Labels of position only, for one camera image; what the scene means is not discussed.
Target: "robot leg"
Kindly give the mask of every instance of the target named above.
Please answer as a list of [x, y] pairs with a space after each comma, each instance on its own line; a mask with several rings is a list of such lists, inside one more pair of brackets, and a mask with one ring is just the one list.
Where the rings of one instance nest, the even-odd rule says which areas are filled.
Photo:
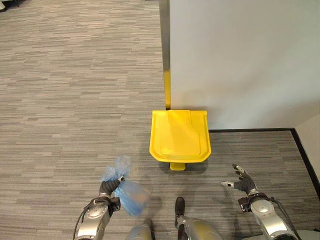
[[143, 224], [133, 227], [125, 240], [155, 240], [152, 221], [147, 219]]
[[179, 236], [181, 240], [184, 240], [185, 235], [188, 240], [222, 240], [214, 227], [205, 220], [181, 215], [177, 222], [180, 229], [184, 225], [184, 234]]

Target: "white wall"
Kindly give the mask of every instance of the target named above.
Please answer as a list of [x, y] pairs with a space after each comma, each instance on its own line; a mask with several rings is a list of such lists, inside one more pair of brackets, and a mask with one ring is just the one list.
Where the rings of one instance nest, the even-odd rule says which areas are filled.
[[209, 129], [295, 127], [319, 112], [319, 0], [171, 0], [171, 108]]
[[318, 106], [319, 113], [299, 124], [295, 129], [315, 174], [320, 180], [320, 102]]

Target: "yellow trash can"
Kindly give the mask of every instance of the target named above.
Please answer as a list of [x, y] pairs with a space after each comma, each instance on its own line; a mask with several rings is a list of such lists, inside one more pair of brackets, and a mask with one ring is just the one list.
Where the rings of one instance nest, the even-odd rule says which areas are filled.
[[211, 154], [207, 111], [152, 111], [149, 151], [159, 162], [170, 163], [173, 171], [205, 161]]

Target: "robot finger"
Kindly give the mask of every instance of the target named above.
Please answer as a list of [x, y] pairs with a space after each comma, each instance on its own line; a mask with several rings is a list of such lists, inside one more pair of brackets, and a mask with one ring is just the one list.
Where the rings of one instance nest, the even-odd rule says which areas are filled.
[[234, 183], [232, 181], [222, 181], [221, 185], [225, 187], [234, 188]]
[[232, 166], [237, 172], [240, 172], [241, 174], [246, 172], [246, 170], [242, 168], [240, 165], [233, 164]]

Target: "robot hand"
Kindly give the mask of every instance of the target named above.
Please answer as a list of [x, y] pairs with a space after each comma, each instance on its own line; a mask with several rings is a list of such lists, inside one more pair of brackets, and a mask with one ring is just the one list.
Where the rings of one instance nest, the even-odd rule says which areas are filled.
[[248, 194], [249, 196], [259, 193], [255, 182], [249, 176], [247, 171], [239, 165], [232, 164], [232, 166], [236, 170], [235, 173], [240, 176], [239, 177], [240, 181], [237, 181], [237, 182], [222, 181], [221, 184], [226, 187], [231, 187], [234, 189], [238, 189], [242, 192], [246, 192], [246, 194]]
[[84, 207], [80, 214], [74, 231], [73, 239], [76, 237], [78, 223], [80, 227], [77, 240], [102, 240], [109, 220], [115, 211], [120, 210], [119, 197], [111, 197], [111, 193], [117, 189], [124, 177], [112, 181], [103, 181], [100, 185], [99, 196], [95, 197]]

